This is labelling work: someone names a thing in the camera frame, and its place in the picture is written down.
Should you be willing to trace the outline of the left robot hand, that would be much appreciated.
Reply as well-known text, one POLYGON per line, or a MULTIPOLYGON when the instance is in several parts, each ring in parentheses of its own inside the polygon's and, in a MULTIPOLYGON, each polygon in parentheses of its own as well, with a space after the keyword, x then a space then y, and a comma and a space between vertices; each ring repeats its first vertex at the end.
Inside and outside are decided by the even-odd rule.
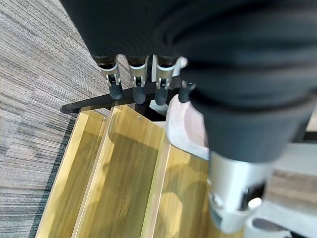
POLYGON ((242 228, 273 162, 307 121, 317 94, 314 0, 64 0, 62 5, 123 99, 117 56, 126 56, 143 103, 147 59, 157 59, 155 100, 173 87, 204 117, 210 149, 210 214, 225 233, 242 228))

